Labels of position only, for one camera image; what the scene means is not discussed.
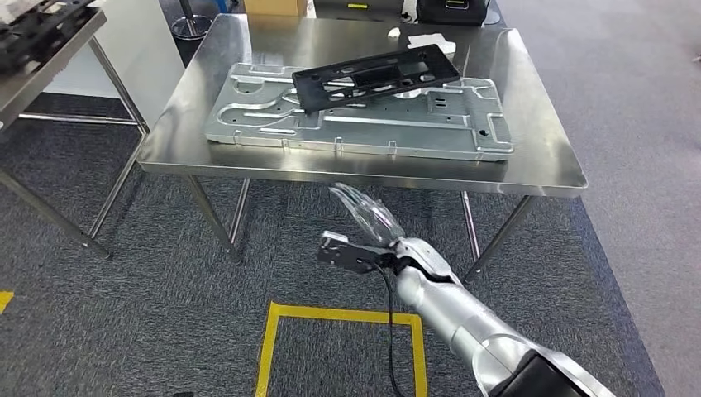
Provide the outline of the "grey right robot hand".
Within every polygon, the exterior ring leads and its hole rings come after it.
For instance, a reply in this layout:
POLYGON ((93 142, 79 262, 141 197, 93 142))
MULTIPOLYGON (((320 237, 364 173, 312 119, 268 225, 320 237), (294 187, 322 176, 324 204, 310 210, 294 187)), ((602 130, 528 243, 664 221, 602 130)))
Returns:
POLYGON ((329 190, 348 209, 372 246, 390 247, 406 236, 395 216, 380 200, 339 182, 330 186, 329 190))

